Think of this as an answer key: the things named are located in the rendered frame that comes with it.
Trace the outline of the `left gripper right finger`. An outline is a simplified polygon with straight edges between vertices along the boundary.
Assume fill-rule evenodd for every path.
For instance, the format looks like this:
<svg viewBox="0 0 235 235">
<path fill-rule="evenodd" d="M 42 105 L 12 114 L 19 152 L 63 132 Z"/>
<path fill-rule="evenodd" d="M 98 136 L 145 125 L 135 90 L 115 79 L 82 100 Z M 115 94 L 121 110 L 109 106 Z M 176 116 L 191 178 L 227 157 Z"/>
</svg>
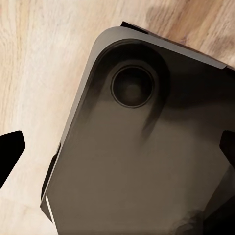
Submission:
<svg viewBox="0 0 235 235">
<path fill-rule="evenodd" d="M 219 147 L 235 170 L 235 132 L 224 130 Z"/>
</svg>

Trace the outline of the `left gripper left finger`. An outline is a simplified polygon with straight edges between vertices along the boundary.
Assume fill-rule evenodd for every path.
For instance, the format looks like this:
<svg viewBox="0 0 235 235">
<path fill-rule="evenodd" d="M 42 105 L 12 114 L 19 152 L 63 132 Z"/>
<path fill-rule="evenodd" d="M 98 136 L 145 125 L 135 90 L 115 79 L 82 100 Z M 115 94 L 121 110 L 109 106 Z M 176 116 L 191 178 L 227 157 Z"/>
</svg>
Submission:
<svg viewBox="0 0 235 235">
<path fill-rule="evenodd" d="M 21 130 L 0 136 L 0 189 L 25 150 Z"/>
</svg>

